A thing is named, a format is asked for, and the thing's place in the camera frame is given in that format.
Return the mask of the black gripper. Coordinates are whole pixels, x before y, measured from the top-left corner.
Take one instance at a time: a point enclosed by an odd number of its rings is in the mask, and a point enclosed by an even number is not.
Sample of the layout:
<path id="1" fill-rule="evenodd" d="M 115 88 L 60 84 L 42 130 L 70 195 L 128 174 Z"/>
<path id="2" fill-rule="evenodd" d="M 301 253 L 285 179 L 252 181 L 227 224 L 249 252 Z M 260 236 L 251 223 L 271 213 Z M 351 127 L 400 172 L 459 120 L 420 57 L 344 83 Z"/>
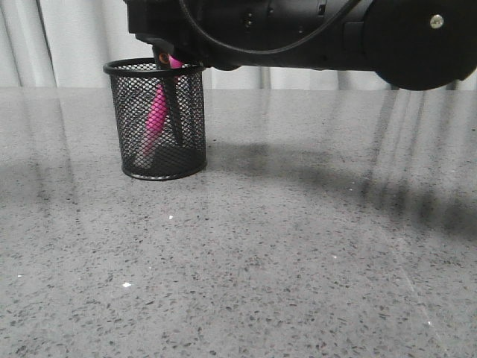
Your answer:
<path id="1" fill-rule="evenodd" d="M 359 37 L 344 26 L 359 22 L 366 1 L 332 27 L 344 1 L 127 1 L 130 33 L 174 58 L 220 70 L 240 66 L 367 70 Z"/>

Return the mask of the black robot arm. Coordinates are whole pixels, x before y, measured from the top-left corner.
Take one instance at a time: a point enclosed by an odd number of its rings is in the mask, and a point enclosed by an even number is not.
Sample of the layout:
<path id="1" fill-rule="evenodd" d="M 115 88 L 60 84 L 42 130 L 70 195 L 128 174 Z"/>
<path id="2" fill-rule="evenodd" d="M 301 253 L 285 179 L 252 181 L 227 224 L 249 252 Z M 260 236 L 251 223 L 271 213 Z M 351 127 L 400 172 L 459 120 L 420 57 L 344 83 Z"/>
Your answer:
<path id="1" fill-rule="evenodd" d="M 430 90 L 476 70 L 474 1 L 128 1 L 128 30 L 178 60 L 370 71 Z"/>

